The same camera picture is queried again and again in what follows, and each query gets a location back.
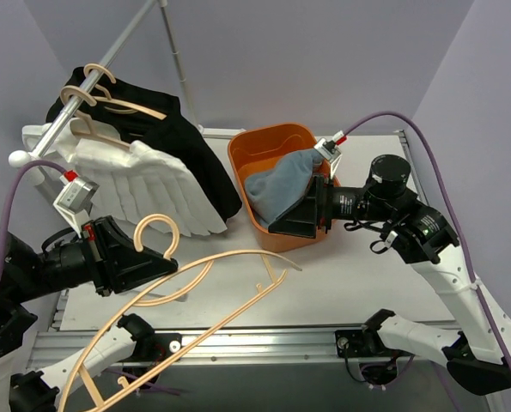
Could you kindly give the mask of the orange plastic basket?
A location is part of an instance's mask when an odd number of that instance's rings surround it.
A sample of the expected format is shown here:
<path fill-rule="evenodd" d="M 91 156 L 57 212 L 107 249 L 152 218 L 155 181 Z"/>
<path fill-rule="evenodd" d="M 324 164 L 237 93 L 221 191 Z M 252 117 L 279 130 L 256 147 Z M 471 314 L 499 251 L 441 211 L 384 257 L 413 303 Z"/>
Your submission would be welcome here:
<path fill-rule="evenodd" d="M 328 175 L 330 166 L 313 149 L 316 138 L 302 124 L 285 123 L 241 132 L 228 144 L 228 158 L 242 200 L 261 248 L 284 252 L 325 239 L 270 233 L 268 226 L 300 200 L 315 173 Z"/>

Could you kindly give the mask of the white pleated skirt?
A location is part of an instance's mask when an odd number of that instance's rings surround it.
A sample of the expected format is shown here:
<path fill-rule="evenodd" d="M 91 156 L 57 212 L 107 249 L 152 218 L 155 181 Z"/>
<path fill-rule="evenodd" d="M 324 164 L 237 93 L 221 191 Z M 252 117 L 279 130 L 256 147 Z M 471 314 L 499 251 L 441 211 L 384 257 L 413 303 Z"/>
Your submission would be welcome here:
<path fill-rule="evenodd" d="M 183 161 L 140 141 L 113 144 L 92 140 L 87 132 L 87 125 L 73 118 L 45 158 L 74 169 L 99 186 L 92 199 L 98 213 L 132 224 L 147 215 L 164 214 L 188 237 L 227 229 Z"/>

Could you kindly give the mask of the wooden hanger for white skirt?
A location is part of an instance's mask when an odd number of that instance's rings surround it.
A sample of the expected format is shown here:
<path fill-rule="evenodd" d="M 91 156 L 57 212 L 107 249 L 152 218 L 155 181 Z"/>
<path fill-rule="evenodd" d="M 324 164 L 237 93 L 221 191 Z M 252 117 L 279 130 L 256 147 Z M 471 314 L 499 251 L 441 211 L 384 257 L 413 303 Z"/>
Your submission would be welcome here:
<path fill-rule="evenodd" d="M 90 93 L 82 90 L 78 86 L 64 86 L 60 91 L 61 102 L 66 105 L 70 102 L 72 97 L 78 97 L 82 102 L 87 103 L 89 106 L 96 106 L 96 100 Z M 95 121 L 87 113 L 76 110 L 75 115 L 76 116 L 69 122 L 70 131 L 74 136 L 97 142 L 104 142 L 125 150 L 129 149 L 129 143 L 122 142 L 118 138 L 101 133 L 97 128 Z"/>

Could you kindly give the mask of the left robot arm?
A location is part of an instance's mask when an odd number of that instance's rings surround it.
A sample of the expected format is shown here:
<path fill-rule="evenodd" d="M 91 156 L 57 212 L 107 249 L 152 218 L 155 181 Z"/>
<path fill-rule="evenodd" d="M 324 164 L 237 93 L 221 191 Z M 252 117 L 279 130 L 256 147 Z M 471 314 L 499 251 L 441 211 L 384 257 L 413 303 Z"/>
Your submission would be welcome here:
<path fill-rule="evenodd" d="M 31 300 L 93 283 L 101 296 L 130 291 L 177 272 L 177 261 L 127 237 L 110 216 L 90 221 L 65 242 L 65 229 L 41 252 L 0 227 L 0 411 L 54 411 L 64 388 L 81 380 L 71 370 L 73 354 L 39 372 L 14 373 L 23 336 L 37 321 L 25 308 Z"/>

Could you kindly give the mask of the aluminium mounting rail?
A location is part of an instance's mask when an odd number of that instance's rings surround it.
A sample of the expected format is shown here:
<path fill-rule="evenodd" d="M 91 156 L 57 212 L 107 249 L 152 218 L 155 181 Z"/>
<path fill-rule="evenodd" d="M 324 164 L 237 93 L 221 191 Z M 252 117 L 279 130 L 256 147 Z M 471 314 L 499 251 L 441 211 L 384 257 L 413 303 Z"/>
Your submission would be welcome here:
<path fill-rule="evenodd" d="M 334 327 L 221 330 L 176 362 L 178 366 L 336 363 Z M 27 367 L 48 367 L 87 346 L 93 331 L 40 332 Z"/>

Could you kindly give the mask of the black skirt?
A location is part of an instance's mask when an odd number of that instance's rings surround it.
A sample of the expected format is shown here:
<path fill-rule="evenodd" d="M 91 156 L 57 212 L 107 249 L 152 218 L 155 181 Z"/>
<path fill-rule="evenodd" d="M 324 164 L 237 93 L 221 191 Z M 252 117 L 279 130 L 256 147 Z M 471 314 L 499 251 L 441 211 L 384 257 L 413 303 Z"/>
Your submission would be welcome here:
<path fill-rule="evenodd" d="M 181 159 L 224 221 L 240 211 L 242 201 L 231 178 L 198 128 L 183 116 L 177 96 L 119 79 L 111 84 L 108 78 L 102 77 L 99 84 L 107 88 L 115 99 L 146 106 L 167 117 L 158 120 L 140 112 L 116 114 L 109 112 L 100 102 L 96 106 L 81 104 L 82 112 L 94 120 L 114 126 L 127 143 L 140 140 L 153 149 Z"/>

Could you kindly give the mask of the wooden hanger for black skirt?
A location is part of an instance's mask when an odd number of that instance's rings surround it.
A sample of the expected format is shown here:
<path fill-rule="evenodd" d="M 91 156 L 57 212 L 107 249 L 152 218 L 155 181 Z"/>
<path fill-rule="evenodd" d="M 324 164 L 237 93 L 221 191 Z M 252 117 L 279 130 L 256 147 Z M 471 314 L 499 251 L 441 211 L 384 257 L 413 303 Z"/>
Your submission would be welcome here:
<path fill-rule="evenodd" d="M 85 64 L 83 67 L 83 74 L 85 76 L 88 76 L 94 70 L 97 70 L 98 72 L 100 72 L 101 74 L 106 76 L 109 79 L 111 84 L 115 84 L 117 82 L 117 80 L 116 80 L 115 76 L 112 74 L 112 72 L 100 64 L 94 64 L 94 63 Z M 101 86 L 98 83 L 96 83 L 94 85 L 94 88 L 96 90 L 99 90 L 102 92 L 102 96 L 95 95 L 94 99 L 97 102 L 106 104 L 105 108 L 109 112 L 113 112 L 116 114 L 135 114 L 135 113 L 140 112 L 140 113 L 150 116 L 151 118 L 156 118 L 158 120 L 163 120 L 167 117 L 166 114 L 164 114 L 162 112 L 158 112 L 158 111 L 148 108 L 146 106 L 141 106 L 139 104 L 129 102 L 127 100 L 115 99 L 111 96 L 110 91 L 107 88 L 105 88 L 104 86 Z"/>

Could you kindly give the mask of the white metal clothes rack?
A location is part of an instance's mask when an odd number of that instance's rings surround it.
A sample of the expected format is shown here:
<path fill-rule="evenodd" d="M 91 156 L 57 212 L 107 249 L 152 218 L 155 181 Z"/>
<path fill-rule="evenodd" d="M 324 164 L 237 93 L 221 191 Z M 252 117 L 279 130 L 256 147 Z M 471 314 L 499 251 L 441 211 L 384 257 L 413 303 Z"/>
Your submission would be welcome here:
<path fill-rule="evenodd" d="M 173 260 L 134 252 L 120 224 L 164 214 L 186 236 L 227 230 L 241 200 L 223 164 L 181 111 L 177 96 L 103 75 L 45 157 L 93 180 L 92 231 L 22 253 L 1 291 L 24 302 L 84 282 L 122 292 L 176 271 Z"/>

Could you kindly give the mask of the blue denim skirt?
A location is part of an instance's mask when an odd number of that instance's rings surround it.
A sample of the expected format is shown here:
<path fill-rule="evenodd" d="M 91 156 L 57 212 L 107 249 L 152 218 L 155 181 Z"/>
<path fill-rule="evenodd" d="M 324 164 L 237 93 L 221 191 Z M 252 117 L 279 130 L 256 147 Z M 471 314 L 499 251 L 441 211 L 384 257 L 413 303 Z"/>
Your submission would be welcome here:
<path fill-rule="evenodd" d="M 262 227 L 267 228 L 303 197 L 323 160 L 314 148 L 297 150 L 286 154 L 273 168 L 246 178 L 246 196 Z"/>

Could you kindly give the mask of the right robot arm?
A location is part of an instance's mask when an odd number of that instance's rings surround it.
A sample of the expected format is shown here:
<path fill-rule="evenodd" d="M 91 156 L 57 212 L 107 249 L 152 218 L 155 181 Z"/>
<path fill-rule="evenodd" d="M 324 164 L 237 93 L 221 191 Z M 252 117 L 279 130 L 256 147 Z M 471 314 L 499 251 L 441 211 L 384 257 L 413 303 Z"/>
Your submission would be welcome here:
<path fill-rule="evenodd" d="M 477 276 L 470 276 L 457 234 L 436 209 L 407 186 L 411 166 L 383 154 L 373 159 L 361 188 L 338 187 L 322 174 L 270 225 L 270 233 L 312 238 L 341 220 L 348 231 L 379 235 L 377 252 L 398 253 L 434 289 L 459 325 L 442 330 L 381 309 L 362 326 L 371 354 L 402 351 L 433 361 L 474 395 L 511 388 L 511 320 Z"/>

